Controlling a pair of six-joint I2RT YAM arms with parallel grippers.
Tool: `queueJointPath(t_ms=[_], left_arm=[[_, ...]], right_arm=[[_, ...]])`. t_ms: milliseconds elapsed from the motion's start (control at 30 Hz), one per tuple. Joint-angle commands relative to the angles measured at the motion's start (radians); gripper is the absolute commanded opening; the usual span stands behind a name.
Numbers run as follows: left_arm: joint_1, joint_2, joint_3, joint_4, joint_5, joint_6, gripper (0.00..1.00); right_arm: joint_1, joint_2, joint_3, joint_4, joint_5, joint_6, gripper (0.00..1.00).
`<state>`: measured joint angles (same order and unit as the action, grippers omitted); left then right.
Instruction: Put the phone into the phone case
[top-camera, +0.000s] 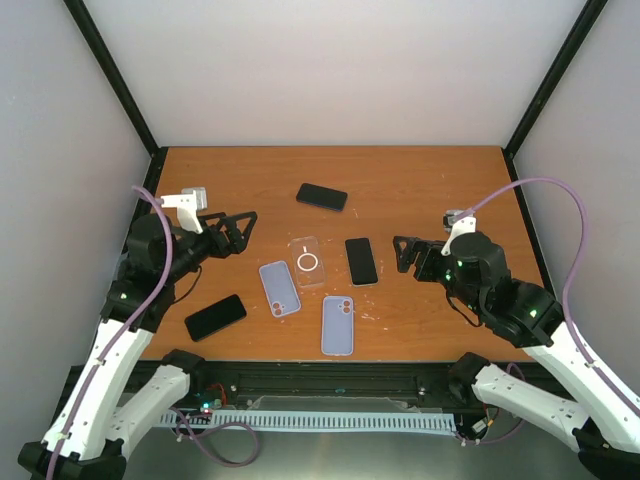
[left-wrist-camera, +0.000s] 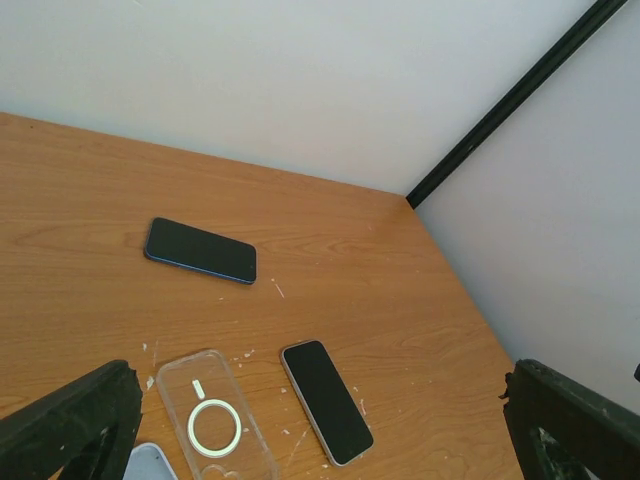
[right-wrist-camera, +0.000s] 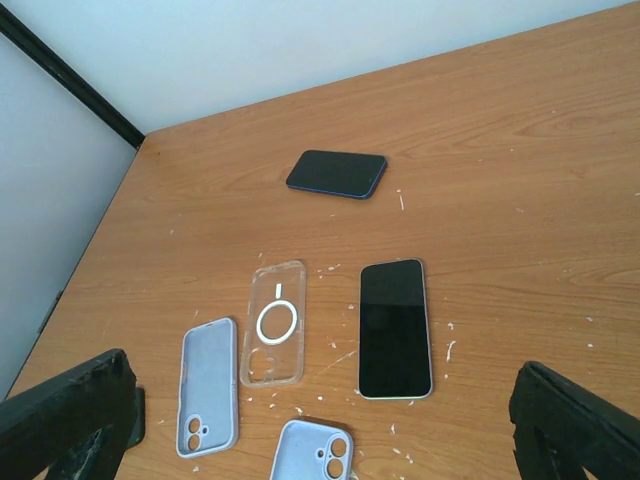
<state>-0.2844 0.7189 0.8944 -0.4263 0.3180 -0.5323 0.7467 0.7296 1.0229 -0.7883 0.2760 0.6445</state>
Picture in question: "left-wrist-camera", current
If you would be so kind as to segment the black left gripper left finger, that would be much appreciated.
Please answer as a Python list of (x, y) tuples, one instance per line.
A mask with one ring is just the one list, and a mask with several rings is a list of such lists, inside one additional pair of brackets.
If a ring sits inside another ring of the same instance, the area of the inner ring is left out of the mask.
[(112, 360), (1, 420), (3, 479), (121, 479), (142, 420), (136, 371)]

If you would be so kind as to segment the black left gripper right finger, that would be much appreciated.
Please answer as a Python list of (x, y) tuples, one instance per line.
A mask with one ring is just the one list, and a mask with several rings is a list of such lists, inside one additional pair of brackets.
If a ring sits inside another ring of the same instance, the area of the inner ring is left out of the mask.
[(639, 416), (558, 371), (519, 360), (503, 414), (525, 479), (637, 479)]

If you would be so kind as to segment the clear magsafe phone case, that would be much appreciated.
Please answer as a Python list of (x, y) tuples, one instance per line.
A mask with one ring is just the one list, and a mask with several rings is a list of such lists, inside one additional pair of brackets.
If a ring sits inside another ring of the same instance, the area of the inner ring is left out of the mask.
[(164, 364), (156, 385), (193, 478), (279, 477), (279, 467), (220, 352), (204, 350)]

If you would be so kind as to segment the white-edged black phone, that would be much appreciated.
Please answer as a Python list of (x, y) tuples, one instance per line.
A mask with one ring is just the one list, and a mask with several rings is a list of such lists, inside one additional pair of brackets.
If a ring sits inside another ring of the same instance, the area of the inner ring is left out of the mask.
[(346, 466), (374, 445), (361, 411), (320, 341), (285, 347), (281, 361), (332, 464)]

